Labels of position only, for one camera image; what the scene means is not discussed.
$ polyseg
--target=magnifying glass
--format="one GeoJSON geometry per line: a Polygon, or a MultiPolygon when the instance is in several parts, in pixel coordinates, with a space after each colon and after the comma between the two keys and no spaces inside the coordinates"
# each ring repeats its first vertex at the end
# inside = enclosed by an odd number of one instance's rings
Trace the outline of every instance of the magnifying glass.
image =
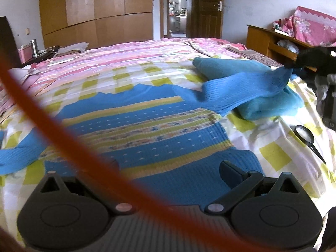
{"type": "Polygon", "coordinates": [[[314,135],[312,132],[302,125],[297,125],[294,128],[295,135],[303,142],[305,145],[307,145],[322,161],[324,164],[327,164],[319,151],[314,146],[314,135]]]}

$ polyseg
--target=pink bedding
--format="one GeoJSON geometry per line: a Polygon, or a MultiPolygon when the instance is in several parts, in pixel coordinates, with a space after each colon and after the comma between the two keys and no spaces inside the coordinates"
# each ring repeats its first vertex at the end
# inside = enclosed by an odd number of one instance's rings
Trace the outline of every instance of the pink bedding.
{"type": "MultiPolygon", "coordinates": [[[[74,60],[59,65],[48,66],[49,62],[53,60],[49,59],[36,65],[40,75],[37,80],[29,84],[28,92],[34,96],[61,84],[132,64],[154,61],[178,62],[199,56],[213,57],[215,54],[226,54],[231,58],[239,57],[226,49],[228,45],[240,50],[245,49],[244,45],[232,44],[214,38],[162,39],[160,41],[121,43],[88,50],[75,55],[74,60]]],[[[9,98],[1,110],[6,111],[13,104],[14,102],[9,98]]]]}
{"type": "Polygon", "coordinates": [[[336,46],[336,18],[309,8],[297,7],[281,30],[312,46],[336,46]]]}

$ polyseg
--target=wardrobe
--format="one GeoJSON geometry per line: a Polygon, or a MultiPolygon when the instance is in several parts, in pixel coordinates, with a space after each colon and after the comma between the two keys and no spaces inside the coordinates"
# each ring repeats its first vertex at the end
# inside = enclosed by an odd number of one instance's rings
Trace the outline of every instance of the wardrobe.
{"type": "Polygon", "coordinates": [[[40,0],[45,48],[153,39],[152,0],[40,0]]]}

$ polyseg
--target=kitchen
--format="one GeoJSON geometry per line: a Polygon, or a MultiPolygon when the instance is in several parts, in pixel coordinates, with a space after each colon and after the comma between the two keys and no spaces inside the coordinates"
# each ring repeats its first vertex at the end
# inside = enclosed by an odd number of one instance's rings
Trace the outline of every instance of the kitchen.
{"type": "Polygon", "coordinates": [[[169,36],[186,38],[187,0],[169,0],[169,36]]]}

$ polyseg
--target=red wire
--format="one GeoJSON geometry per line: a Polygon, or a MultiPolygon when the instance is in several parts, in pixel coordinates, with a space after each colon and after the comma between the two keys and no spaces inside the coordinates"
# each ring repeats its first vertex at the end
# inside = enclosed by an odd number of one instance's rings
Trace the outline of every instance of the red wire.
{"type": "Polygon", "coordinates": [[[191,236],[192,239],[216,247],[220,251],[274,251],[252,246],[242,240],[237,241],[225,235],[225,232],[219,234],[187,219],[180,213],[169,211],[166,206],[161,205],[157,200],[128,182],[117,171],[100,161],[100,157],[77,142],[61,125],[52,120],[11,77],[8,72],[10,68],[9,63],[3,57],[0,57],[0,79],[15,103],[35,123],[43,136],[47,137],[69,162],[79,168],[85,177],[93,179],[101,190],[108,192],[111,196],[122,198],[125,202],[141,208],[145,213],[172,228],[191,236]]]}

